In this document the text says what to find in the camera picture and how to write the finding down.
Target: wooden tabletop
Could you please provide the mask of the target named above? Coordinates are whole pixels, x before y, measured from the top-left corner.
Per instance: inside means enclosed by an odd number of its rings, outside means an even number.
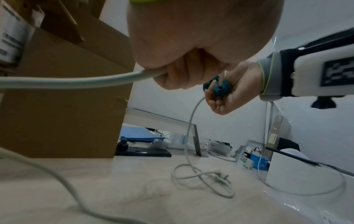
[[[93,209],[160,224],[301,224],[309,223],[273,201],[251,170],[215,157],[191,155],[204,170],[228,173],[235,197],[222,198],[198,179],[171,180],[172,169],[186,163],[182,151],[171,158],[38,159],[67,177]],[[193,174],[182,167],[178,175]],[[81,213],[63,186],[45,173],[0,159],[0,223],[103,224]]]

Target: white device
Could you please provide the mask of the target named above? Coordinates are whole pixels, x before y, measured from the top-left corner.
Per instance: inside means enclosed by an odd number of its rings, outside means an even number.
[[[226,145],[222,142],[211,140],[210,144],[207,147],[207,150],[217,152],[221,155],[227,155],[229,152],[231,152],[232,148],[231,146]]]
[[[294,69],[295,96],[354,94],[354,44],[301,56]]]

